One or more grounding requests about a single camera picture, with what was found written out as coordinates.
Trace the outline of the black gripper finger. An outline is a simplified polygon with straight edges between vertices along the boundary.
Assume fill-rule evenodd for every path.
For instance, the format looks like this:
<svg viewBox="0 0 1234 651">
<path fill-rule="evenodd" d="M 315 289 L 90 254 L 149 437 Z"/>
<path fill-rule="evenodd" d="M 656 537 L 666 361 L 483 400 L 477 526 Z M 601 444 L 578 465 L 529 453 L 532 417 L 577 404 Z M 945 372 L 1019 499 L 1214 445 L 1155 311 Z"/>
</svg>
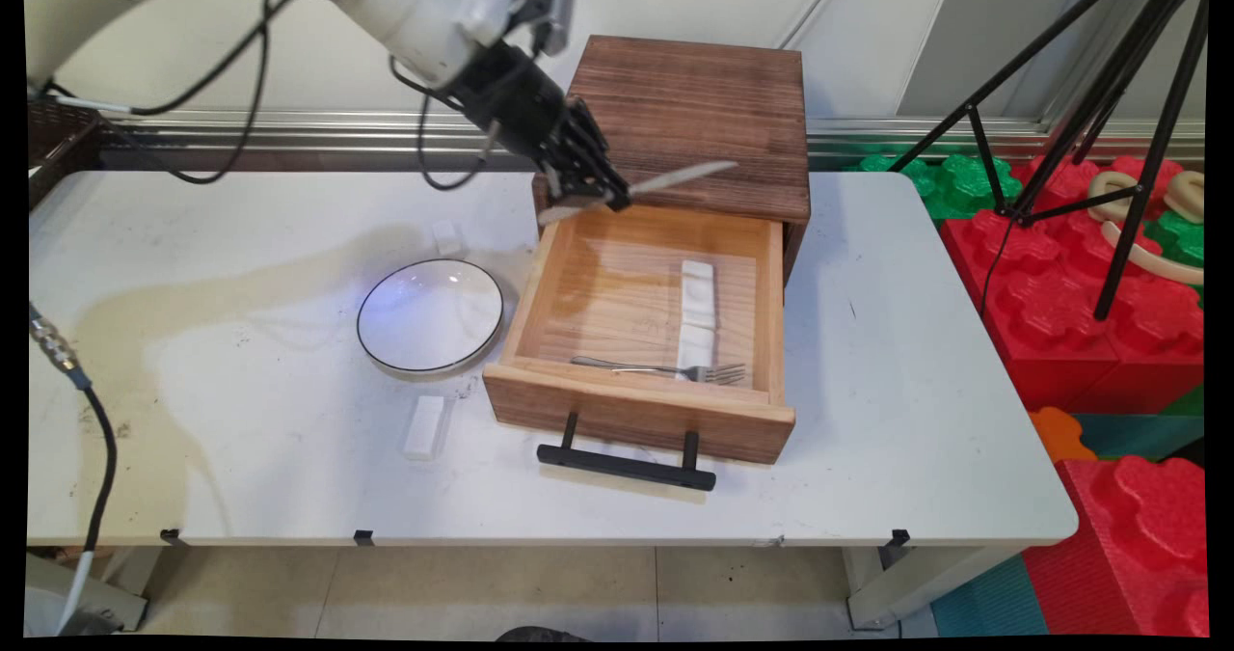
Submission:
<svg viewBox="0 0 1234 651">
<path fill-rule="evenodd" d="M 552 143 L 544 154 L 545 178 L 550 181 L 550 205 L 600 205 L 607 200 L 607 185 L 598 163 L 578 143 Z"/>
<path fill-rule="evenodd" d="M 598 123 L 582 100 L 568 101 L 568 143 L 578 143 L 594 157 L 598 163 L 600 173 L 603 174 L 603 182 L 607 185 L 607 200 L 600 205 L 569 205 L 576 207 L 605 206 L 612 211 L 623 211 L 631 207 L 631 185 L 612 166 L 607 150 L 608 144 Z"/>
</svg>

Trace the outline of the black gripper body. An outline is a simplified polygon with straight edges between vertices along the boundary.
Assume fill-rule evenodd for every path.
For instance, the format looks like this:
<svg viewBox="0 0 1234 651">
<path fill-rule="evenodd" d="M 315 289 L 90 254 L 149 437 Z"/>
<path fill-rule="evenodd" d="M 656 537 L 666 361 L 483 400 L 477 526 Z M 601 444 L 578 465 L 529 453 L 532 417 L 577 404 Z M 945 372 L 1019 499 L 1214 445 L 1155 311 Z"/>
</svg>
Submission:
<svg viewBox="0 0 1234 651">
<path fill-rule="evenodd" d="M 578 101 L 542 72 L 520 47 L 482 48 L 450 80 L 450 97 L 466 120 L 489 131 L 503 149 L 543 166 L 578 166 Z"/>
</svg>

